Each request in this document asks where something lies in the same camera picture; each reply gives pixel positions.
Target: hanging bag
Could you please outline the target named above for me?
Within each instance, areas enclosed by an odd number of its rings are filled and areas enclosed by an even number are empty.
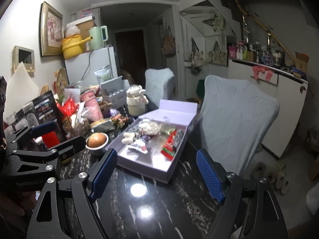
[[[162,54],[168,57],[176,55],[175,37],[172,35],[171,27],[165,26],[165,37],[162,42]]]
[[[192,66],[201,67],[205,63],[203,56],[204,56],[204,52],[199,51],[194,39],[192,38],[192,54],[191,54]]]
[[[217,41],[215,42],[213,51],[210,51],[209,53],[212,56],[212,60],[210,61],[210,63],[224,65],[224,66],[226,65],[227,54],[224,52],[221,52],[221,49]]]

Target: yellow pot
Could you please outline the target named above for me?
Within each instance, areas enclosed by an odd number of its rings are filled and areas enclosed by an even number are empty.
[[[69,59],[84,53],[83,44],[93,37],[82,39],[81,35],[74,35],[62,40],[62,51],[64,59]]]

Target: power cord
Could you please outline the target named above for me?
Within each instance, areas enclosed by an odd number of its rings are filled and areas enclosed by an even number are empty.
[[[87,68],[86,68],[86,70],[85,70],[85,72],[84,72],[84,75],[83,75],[82,78],[81,78],[81,81],[83,81],[83,78],[84,78],[85,74],[87,73],[87,69],[89,69],[89,67],[90,67],[90,58],[91,58],[92,52],[93,52],[93,50],[91,50],[91,52],[90,52],[90,55],[89,55],[89,65],[87,66]]]

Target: black marble table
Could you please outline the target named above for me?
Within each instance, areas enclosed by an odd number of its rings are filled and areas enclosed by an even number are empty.
[[[109,132],[110,141],[121,133]],[[169,184],[117,167],[102,198],[94,203],[97,216],[113,238],[204,238],[219,204],[209,195],[196,165],[196,150],[187,142]],[[88,150],[76,154],[61,170],[61,179],[88,171],[99,159]],[[72,200],[66,202],[75,238],[84,238]]]

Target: green electric kettle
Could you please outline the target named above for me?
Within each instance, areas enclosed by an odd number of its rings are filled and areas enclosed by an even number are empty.
[[[91,51],[104,48],[104,41],[108,40],[107,26],[90,28],[89,34],[93,37],[93,39],[90,40]]]

